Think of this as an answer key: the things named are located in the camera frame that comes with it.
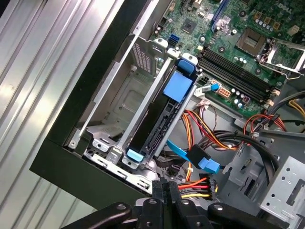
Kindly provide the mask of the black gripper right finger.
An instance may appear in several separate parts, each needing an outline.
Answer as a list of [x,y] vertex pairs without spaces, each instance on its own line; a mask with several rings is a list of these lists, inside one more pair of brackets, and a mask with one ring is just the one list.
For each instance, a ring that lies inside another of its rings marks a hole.
[[169,200],[172,207],[173,229],[282,229],[225,203],[212,203],[207,210],[192,200],[183,198],[177,183],[169,182]]

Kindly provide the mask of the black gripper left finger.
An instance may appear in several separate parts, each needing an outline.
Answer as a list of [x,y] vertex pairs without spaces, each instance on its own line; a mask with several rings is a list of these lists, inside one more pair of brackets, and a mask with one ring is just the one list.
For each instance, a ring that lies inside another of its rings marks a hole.
[[138,199],[132,207],[116,202],[97,210],[65,229],[163,229],[164,198],[160,181],[152,183],[152,197]]

